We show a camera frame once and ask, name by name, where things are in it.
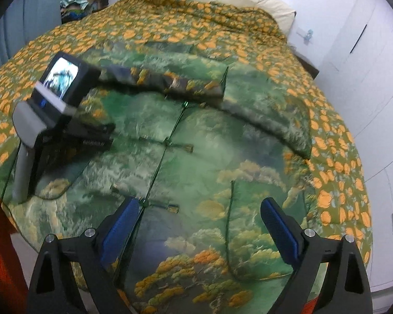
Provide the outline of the green landscape print padded jacket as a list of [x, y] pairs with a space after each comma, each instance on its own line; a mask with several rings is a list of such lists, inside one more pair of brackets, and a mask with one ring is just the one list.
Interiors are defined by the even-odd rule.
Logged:
[[20, 199], [15, 168], [0, 192], [34, 248], [75, 237], [126, 196], [138, 218], [108, 271], [136, 313], [266, 313], [285, 287], [285, 264], [260, 217], [274, 198], [305, 223], [312, 177], [307, 107], [259, 69], [192, 46], [103, 41], [81, 55], [101, 70], [77, 118], [111, 146], [81, 148], [61, 133]]

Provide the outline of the pile of clothes on nightstand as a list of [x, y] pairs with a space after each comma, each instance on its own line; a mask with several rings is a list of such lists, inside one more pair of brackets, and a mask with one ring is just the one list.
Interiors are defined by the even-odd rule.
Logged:
[[62, 24], [79, 21], [108, 6], [108, 0], [60, 0]]

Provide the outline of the blue grey curtain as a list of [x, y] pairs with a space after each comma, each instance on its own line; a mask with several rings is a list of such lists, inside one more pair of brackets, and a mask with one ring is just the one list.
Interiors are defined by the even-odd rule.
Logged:
[[60, 0], [13, 0], [0, 18], [0, 67], [30, 41], [61, 24]]

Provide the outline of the olive quilt with orange print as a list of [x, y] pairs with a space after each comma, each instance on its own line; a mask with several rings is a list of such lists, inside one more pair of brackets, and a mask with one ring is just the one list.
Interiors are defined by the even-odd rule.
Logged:
[[77, 58], [103, 41], [183, 44], [211, 59], [233, 59], [266, 73], [301, 100], [310, 119], [312, 177], [303, 227], [339, 240], [352, 235], [364, 261], [372, 246], [370, 201], [353, 135], [287, 46], [276, 21], [258, 8], [193, 0], [120, 0], [30, 41], [0, 68], [0, 165], [19, 146], [11, 119], [59, 52]]

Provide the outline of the dark wooden nightstand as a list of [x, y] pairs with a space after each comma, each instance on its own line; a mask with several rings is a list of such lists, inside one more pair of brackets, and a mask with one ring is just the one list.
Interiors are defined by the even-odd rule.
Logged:
[[293, 55], [297, 58], [299, 63], [303, 66], [303, 68], [311, 75], [312, 79], [315, 79], [319, 74], [319, 70], [313, 65], [313, 63], [304, 55], [300, 54], [296, 47], [291, 46], [290, 50]]

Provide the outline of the white wardrobe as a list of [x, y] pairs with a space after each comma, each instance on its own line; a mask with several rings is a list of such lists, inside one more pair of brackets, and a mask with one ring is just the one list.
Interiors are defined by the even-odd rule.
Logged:
[[373, 291], [393, 286], [393, 9], [356, 0], [316, 83], [345, 120], [371, 202]]

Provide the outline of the blue wall plug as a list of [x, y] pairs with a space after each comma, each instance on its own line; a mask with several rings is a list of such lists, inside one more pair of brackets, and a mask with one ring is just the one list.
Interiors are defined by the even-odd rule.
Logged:
[[312, 29], [309, 29], [308, 31], [304, 31], [303, 29], [298, 28], [296, 30], [296, 34], [302, 38], [303, 43], [305, 45], [308, 45], [308, 44], [310, 44], [310, 42], [312, 40], [314, 31]]

